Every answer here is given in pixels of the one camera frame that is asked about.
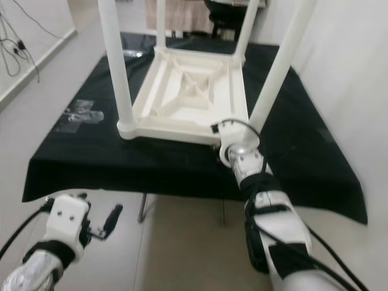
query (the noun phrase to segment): tile floor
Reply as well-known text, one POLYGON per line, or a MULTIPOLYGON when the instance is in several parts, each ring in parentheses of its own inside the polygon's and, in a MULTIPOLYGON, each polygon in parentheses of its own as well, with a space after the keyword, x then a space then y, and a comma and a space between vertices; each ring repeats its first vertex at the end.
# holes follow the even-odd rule
MULTIPOLYGON (((41 83, 31 82, 0 114, 0 245, 42 203, 41 199, 21 203, 28 161, 104 54, 96 1, 84 0, 82 5, 89 6, 80 4, 78 10, 75 2, 70 0, 72 11, 78 11, 74 19, 79 35, 44 68, 41 83), (82 16, 83 9, 88 16, 82 16)), ((146 28, 141 0, 118 2, 118 11, 123 31, 153 33, 146 28)), ((218 201, 150 196, 147 217, 139 225, 139 193, 88 193, 94 223, 101 224, 117 202, 124 211, 111 238, 92 242, 82 261, 69 267, 57 290, 270 290, 268 277, 250 267, 241 203, 227 202, 227 226, 221 227, 218 201)), ((378 287, 383 286, 384 276, 377 283, 375 277, 379 270, 381 274, 383 262, 372 253, 376 244, 367 235, 383 234, 334 213, 299 212, 361 279, 382 290, 378 287)), ((0 264, 0 281, 42 237, 44 227, 42 216, 16 240, 0 264)), ((338 269, 322 248, 315 246, 315 253, 338 269)))

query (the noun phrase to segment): metal table leg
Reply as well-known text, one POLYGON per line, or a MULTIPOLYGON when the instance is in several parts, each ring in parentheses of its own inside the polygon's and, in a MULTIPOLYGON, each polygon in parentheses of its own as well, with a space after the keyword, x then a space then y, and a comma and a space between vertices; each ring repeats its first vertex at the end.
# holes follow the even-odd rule
POLYGON ((225 200, 221 200, 221 226, 226 226, 225 200))
POLYGON ((142 223, 144 221, 144 217, 145 217, 144 208, 146 207, 146 200, 147 200, 147 192, 144 192, 141 200, 140 209, 139 209, 138 223, 142 223))

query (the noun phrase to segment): table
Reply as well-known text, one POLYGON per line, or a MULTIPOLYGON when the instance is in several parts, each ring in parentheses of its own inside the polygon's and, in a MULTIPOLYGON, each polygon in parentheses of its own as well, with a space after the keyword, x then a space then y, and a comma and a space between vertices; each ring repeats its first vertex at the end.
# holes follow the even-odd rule
MULTIPOLYGON (((122 34, 122 42, 125 49, 144 53, 140 58, 125 58, 134 100, 152 62, 155 38, 122 34)), ((233 42, 210 39, 167 39, 167 45, 218 53, 232 53, 235 49, 233 42)), ((249 114, 277 50, 277 46, 258 44, 247 48, 243 75, 249 114)), ((61 130, 69 113, 59 117, 30 160, 24 202, 65 189, 242 199, 233 173, 218 162, 211 147, 120 138, 106 57, 92 71, 69 110, 79 100, 92 102, 91 110, 103 112, 104 120, 97 124, 83 122, 71 133, 61 130)), ((327 209, 367 223, 360 183, 292 69, 262 136, 269 165, 295 205, 327 209)))

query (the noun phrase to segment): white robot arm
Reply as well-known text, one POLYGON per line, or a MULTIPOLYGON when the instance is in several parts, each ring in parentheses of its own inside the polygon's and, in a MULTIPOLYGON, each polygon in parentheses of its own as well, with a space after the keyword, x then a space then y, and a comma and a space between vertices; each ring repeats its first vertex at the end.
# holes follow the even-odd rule
MULTIPOLYGON (((241 139, 241 135, 236 135, 236 129, 233 129, 234 123, 248 127, 258 138, 259 133, 249 124, 236 119, 227 119, 212 126, 213 132, 221 135, 221 161, 232 168, 246 202, 246 240, 252 266, 269 274, 274 291, 357 290, 311 257, 312 230, 304 224, 289 197, 281 190, 257 140, 241 139)), ((366 287, 338 256, 336 259, 356 285, 366 291, 366 287)))
POLYGON ((51 291, 72 262, 81 259, 91 238, 105 240, 113 232, 122 205, 117 205, 101 229, 93 230, 87 219, 91 204, 86 194, 48 199, 50 212, 46 234, 23 259, 23 265, 6 279, 2 291, 51 291))

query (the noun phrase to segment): black cable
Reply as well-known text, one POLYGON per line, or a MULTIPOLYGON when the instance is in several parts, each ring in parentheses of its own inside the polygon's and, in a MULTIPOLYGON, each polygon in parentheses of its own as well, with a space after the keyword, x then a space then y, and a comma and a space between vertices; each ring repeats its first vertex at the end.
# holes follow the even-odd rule
POLYGON ((36 212, 32 213, 20 226, 19 228, 13 233, 13 235, 8 239, 6 244, 2 247, 0 250, 0 260, 4 256, 5 252, 8 250, 10 245, 13 243, 13 241, 16 239, 16 237, 22 232, 22 230, 40 213, 46 212, 50 213, 51 209, 54 205, 54 198, 49 198, 46 200, 46 202, 37 210, 36 212))
POLYGON ((14 53, 15 53, 18 57, 20 57, 20 58, 22 58, 22 59, 25 59, 25 60, 28 62, 28 56, 27 56, 27 54, 26 54, 25 52, 23 52, 20 48, 18 48, 19 45, 18 45, 15 41, 13 41, 12 39, 9 39, 8 37, 5 37, 5 38, 3 39, 3 41, 10 41, 10 42, 12 42, 12 43, 15 45, 15 50, 16 50, 16 51, 14 51, 14 53))
POLYGON ((1 56, 4 60, 4 64, 5 64, 5 69, 7 70, 7 73, 10 77, 15 77, 15 76, 18 76, 21 72, 21 65, 20 65, 20 62, 18 61, 17 57, 12 53, 10 52, 4 45, 4 39, 0 40, 1 44, 1 56), (15 62, 17 63, 18 65, 18 68, 16 69, 16 73, 11 73, 10 71, 10 67, 8 65, 8 61, 7 61, 7 58, 5 57, 5 54, 4 54, 4 50, 15 60, 15 62))
POLYGON ((349 276, 350 279, 362 290, 368 291, 368 288, 352 273, 352 271, 346 266, 346 264, 341 260, 341 258, 335 253, 335 251, 325 242, 322 237, 320 237, 316 232, 314 232, 308 225, 306 225, 313 237, 319 241, 322 246, 331 254, 335 261, 341 266, 345 273, 349 276))
MULTIPOLYGON (((21 38, 19 37, 19 35, 16 33, 16 31, 13 29, 12 25, 8 22, 7 18, 4 17, 4 14, 0 14, 0 17, 5 21, 5 23, 8 25, 8 27, 12 30, 13 34, 18 38, 18 40, 21 40, 21 38)), ((28 50, 27 47, 25 47, 25 51, 26 53, 28 54, 28 57, 31 59, 31 62, 36 70, 36 74, 38 76, 38 83, 41 81, 41 75, 40 75, 40 72, 39 72, 39 68, 38 66, 35 64, 35 61, 34 59, 32 58, 32 55, 30 53, 30 51, 28 50)))
POLYGON ((51 35, 52 37, 54 38, 58 38, 58 39, 65 39, 65 38, 62 38, 58 35, 55 35, 54 33, 52 33, 51 31, 47 30, 46 28, 44 28, 35 18, 33 18, 31 15, 29 15, 27 13, 27 11, 24 10, 24 8, 22 7, 22 5, 20 5, 16 0, 12 0, 22 11, 23 13, 26 15, 26 17, 30 18, 33 22, 35 22, 37 25, 39 25, 39 27, 45 31, 46 33, 48 33, 49 35, 51 35))
POLYGON ((308 261, 315 266, 317 266, 319 269, 322 271, 326 272, 329 276, 331 276, 335 281, 340 283, 346 290, 348 291, 357 291, 356 288, 354 288, 352 285, 350 285, 344 278, 342 278, 339 274, 334 272, 330 267, 326 266, 322 262, 318 261, 317 259, 311 257, 310 255, 306 255, 305 253, 300 252, 298 249, 286 244, 279 238, 275 237, 273 234, 267 232, 266 230, 262 229, 260 226, 258 226, 253 219, 252 216, 250 216, 248 209, 250 209, 254 203, 252 202, 252 197, 248 200, 248 203, 246 205, 246 210, 245 210, 245 216, 247 222, 250 224, 251 227, 253 227, 254 230, 257 232, 263 233, 265 236, 268 236, 270 239, 275 241, 277 244, 287 248, 289 251, 293 252, 294 254, 298 255, 300 258, 304 259, 305 261, 308 261))
POLYGON ((0 250, 0 260, 4 256, 5 252, 8 250, 10 245, 13 243, 13 241, 16 239, 16 237, 21 233, 21 231, 33 220, 38 214, 42 212, 41 209, 37 210, 36 212, 32 213, 30 217, 28 217, 21 226, 13 233, 13 235, 9 238, 9 240, 6 242, 4 247, 0 250))
POLYGON ((8 38, 8 31, 7 31, 7 28, 5 27, 4 20, 3 20, 3 15, 2 15, 1 12, 0 12, 0 22, 1 22, 1 25, 2 25, 2 29, 4 31, 4 36, 5 36, 5 38, 8 38))
POLYGON ((17 54, 17 56, 23 60, 25 60, 26 62, 29 62, 28 61, 28 56, 25 52, 23 52, 22 50, 18 50, 18 49, 14 49, 13 52, 15 54, 17 54))

